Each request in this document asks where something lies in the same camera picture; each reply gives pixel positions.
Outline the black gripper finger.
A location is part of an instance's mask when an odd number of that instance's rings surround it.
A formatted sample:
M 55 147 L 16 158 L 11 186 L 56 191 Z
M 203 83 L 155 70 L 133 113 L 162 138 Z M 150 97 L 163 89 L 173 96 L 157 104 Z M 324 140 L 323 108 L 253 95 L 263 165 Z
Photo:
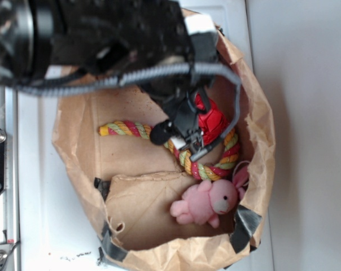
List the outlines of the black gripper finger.
M 173 123 L 170 120 L 165 120 L 153 127 L 150 141 L 155 145 L 163 145 L 174 135 Z
M 199 127 L 199 115 L 207 114 L 209 110 L 207 96 L 192 95 L 181 102 L 171 121 L 173 134 L 170 140 L 178 151 L 190 150 L 191 161 L 198 161 L 208 152 L 204 147 L 203 131 Z

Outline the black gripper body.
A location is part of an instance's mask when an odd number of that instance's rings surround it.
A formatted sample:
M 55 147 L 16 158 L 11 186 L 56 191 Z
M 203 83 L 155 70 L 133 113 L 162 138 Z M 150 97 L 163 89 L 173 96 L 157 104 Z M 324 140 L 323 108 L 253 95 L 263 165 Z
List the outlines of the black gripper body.
M 60 1 L 53 61 L 77 71 L 56 95 L 138 85 L 165 112 L 212 85 L 199 63 L 216 63 L 214 28 L 192 32 L 176 1 Z

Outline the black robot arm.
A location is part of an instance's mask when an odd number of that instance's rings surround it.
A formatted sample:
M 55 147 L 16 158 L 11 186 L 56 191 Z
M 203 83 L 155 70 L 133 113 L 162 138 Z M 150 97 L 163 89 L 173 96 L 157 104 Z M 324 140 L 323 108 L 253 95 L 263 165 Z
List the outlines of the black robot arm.
M 138 85 L 167 115 L 151 142 L 182 138 L 196 161 L 221 142 L 198 123 L 215 36 L 191 33 L 177 1 L 0 1 L 0 85 L 48 96 Z

